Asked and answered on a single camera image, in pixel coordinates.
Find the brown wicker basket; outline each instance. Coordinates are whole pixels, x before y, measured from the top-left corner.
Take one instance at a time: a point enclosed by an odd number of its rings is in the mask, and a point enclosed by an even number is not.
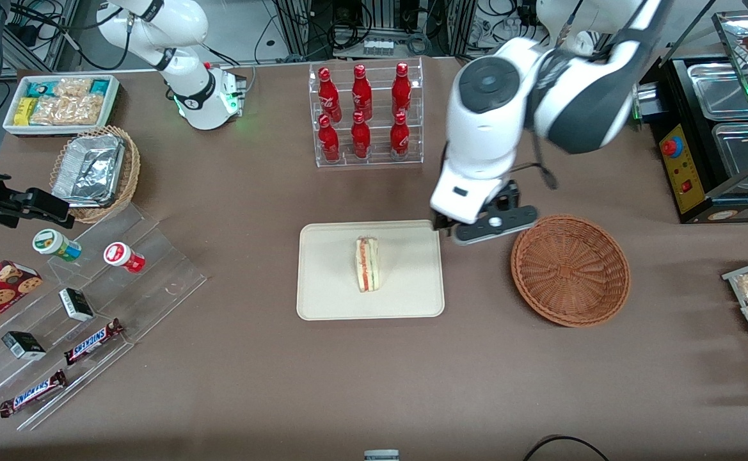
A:
[[[630,289],[629,265],[616,241],[593,222],[570,215],[547,216],[520,234],[511,273],[530,307],[566,327],[610,320]]]
[[[99,136],[102,134],[115,134],[126,142],[123,165],[120,167],[120,178],[118,180],[117,198],[111,206],[106,208],[70,208],[69,213],[75,216],[75,219],[84,224],[95,224],[101,218],[111,213],[117,213],[129,204],[134,195],[134,190],[138,186],[138,175],[140,173],[140,154],[138,146],[134,145],[132,138],[126,134],[123,129],[116,126],[104,126],[102,128],[93,128],[85,133],[78,134],[76,138],[85,138],[89,136]],[[69,143],[61,149],[61,154],[55,160],[55,167],[49,174],[49,187],[55,185],[55,178],[58,178],[58,172],[61,170],[61,162],[64,158],[64,152],[67,151]]]

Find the clear acrylic shelf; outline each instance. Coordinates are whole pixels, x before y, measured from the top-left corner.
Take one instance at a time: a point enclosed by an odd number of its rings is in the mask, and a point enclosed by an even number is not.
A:
[[[408,155],[405,160],[391,158],[391,127],[394,125],[394,114],[391,109],[391,86],[397,73],[398,62],[408,64],[408,79],[411,81],[411,108],[407,113],[407,126],[411,131],[408,139]],[[353,154],[351,126],[353,125],[354,104],[351,100],[351,87],[354,85],[354,65],[365,64],[365,73],[371,83],[374,98],[374,114],[368,120],[371,131],[371,154],[365,160]],[[317,121],[322,113],[320,106],[320,79],[316,73],[321,67],[331,70],[331,79],[339,91],[339,107],[342,109],[342,120],[333,125],[339,136],[338,163],[328,163],[320,148],[317,136],[320,126]],[[424,83],[422,60],[411,59],[377,59],[372,61],[334,61],[322,64],[311,64],[308,73],[308,96],[312,111],[312,131],[314,134],[314,152],[317,166],[365,166],[365,165],[404,165],[422,163],[424,160]]]
[[[206,281],[163,236],[157,222],[134,205],[107,216],[76,241],[83,248],[81,257],[72,263],[57,257],[49,259],[38,271],[45,283],[28,296],[32,302],[25,307],[13,306],[2,316],[6,320],[0,322],[0,403],[43,382],[59,368],[64,369],[69,381],[66,389],[52,391],[9,417],[8,424],[19,431],[43,423]],[[102,251],[114,241],[122,241],[145,256],[143,271],[131,274],[104,262]],[[84,292],[95,311],[92,320],[81,322],[67,317],[58,296],[67,286]],[[113,318],[120,320],[125,332],[67,367],[63,353]],[[47,351],[46,356],[36,362],[16,359],[1,341],[9,330],[31,332]]]

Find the brown tablecloth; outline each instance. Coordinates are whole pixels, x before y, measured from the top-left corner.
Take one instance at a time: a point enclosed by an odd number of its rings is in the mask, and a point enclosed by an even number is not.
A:
[[[135,201],[212,278],[38,429],[0,420],[0,459],[353,460],[397,448],[405,461],[507,460],[553,433],[611,459],[748,459],[748,326],[719,277],[748,263],[748,225],[679,225],[646,132],[573,157],[546,146],[557,191],[535,170],[516,176],[524,204],[591,219],[623,247],[632,293],[609,323],[535,315],[509,278],[513,238],[443,242],[438,318],[297,316],[304,225],[429,216],[459,65],[424,68],[426,163],[354,172],[315,167],[307,65],[260,68],[248,114],[208,132],[178,116],[157,73],[120,74],[114,120],[142,155]],[[0,170],[11,186],[46,188],[63,143],[8,135]],[[529,160],[527,135],[519,150]],[[0,259],[43,264],[29,240],[44,227],[0,227]],[[547,453],[594,459],[570,442]]]

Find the coca-cola bottle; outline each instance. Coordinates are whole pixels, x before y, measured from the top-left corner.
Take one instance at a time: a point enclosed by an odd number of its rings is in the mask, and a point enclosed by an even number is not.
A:
[[[339,123],[342,120],[342,110],[339,108],[339,91],[331,81],[331,71],[321,67],[317,75],[320,76],[320,105],[323,113],[330,118],[331,123]]]
[[[407,116],[403,111],[394,116],[394,126],[391,127],[391,158],[400,161],[408,157],[408,137],[411,131],[405,124]]]
[[[408,81],[408,65],[405,62],[397,64],[397,78],[391,87],[391,97],[394,100],[391,110],[395,117],[399,111],[408,113],[411,108],[411,82]]]
[[[366,120],[374,116],[374,101],[371,96],[371,83],[365,77],[365,66],[354,65],[354,86],[351,87],[354,110],[361,111]]]
[[[323,151],[323,157],[328,163],[339,161],[339,137],[336,129],[331,126],[331,120],[325,114],[320,114],[320,131],[317,137],[320,138],[320,147]]]
[[[365,123],[365,116],[361,111],[354,113],[354,126],[351,128],[351,137],[354,140],[354,155],[365,160],[371,152],[371,130]]]

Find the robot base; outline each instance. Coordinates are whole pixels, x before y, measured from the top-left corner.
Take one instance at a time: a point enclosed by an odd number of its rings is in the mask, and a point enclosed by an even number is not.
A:
[[[197,129],[215,129],[228,122],[231,117],[240,117],[243,114],[245,79],[238,79],[233,73],[225,70],[212,69],[209,72],[215,78],[215,90],[201,108],[184,108],[177,97],[175,98],[181,116]]]
[[[499,194],[482,208],[479,219],[464,224],[433,212],[433,230],[447,229],[457,245],[470,245],[484,240],[508,236],[531,228],[538,219],[538,210],[530,205],[519,207],[519,187],[509,181]]]

